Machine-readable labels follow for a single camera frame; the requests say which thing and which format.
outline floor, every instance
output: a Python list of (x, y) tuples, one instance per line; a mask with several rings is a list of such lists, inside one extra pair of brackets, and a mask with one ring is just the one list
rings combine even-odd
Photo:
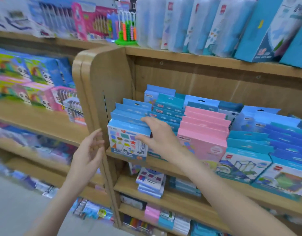
[[(27, 190), (0, 177), (0, 236), (20, 236), (50, 202), (36, 192)], [(58, 236), (132, 236), (99, 221), (81, 220), (68, 214)]]

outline forearm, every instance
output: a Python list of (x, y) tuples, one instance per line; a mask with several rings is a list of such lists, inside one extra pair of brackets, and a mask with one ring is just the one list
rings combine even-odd
[(64, 221), (68, 211), (80, 194), (77, 187), (65, 181), (56, 196), (48, 205), (43, 215), (38, 218), (26, 236), (55, 236)]
[(258, 204), (228, 186), (188, 151), (174, 163), (190, 178), (236, 236), (295, 236)]

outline green abacus base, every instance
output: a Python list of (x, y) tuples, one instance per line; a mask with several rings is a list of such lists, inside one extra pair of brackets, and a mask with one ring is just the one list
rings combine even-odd
[(120, 45), (120, 46), (132, 46), (132, 45), (137, 45), (136, 41), (126, 41), (123, 39), (117, 39), (115, 40), (115, 43)]

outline hand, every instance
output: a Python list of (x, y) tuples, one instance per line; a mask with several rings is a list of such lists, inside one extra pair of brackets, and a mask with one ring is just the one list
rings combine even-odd
[(172, 128), (166, 122), (153, 117), (144, 117), (141, 121), (148, 124), (153, 137), (149, 138), (145, 135), (138, 135), (136, 139), (147, 144), (156, 154), (159, 154), (165, 160), (174, 163), (176, 159), (175, 155), (183, 152), (184, 148), (179, 143)]
[(94, 176), (102, 161), (104, 140), (102, 130), (98, 129), (87, 136), (79, 148), (75, 151), (66, 182), (73, 184), (74, 187), (82, 191)]

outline clear plastic packaging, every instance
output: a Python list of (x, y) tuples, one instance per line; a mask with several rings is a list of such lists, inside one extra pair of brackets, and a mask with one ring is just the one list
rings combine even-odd
[(219, 57), (232, 57), (256, 0), (230, 0), (220, 34), (212, 52)]
[(203, 55), (213, 20), (216, 16), (220, 0), (200, 0), (197, 13), (190, 31), (188, 51), (195, 55)]
[(193, 2), (194, 0), (174, 1), (169, 40), (167, 44), (169, 51), (183, 51), (189, 20), (192, 13)]
[(141, 47), (148, 46), (150, 1), (151, 0), (137, 0), (136, 2), (137, 43)]
[(148, 46), (161, 49), (166, 0), (150, 0)]

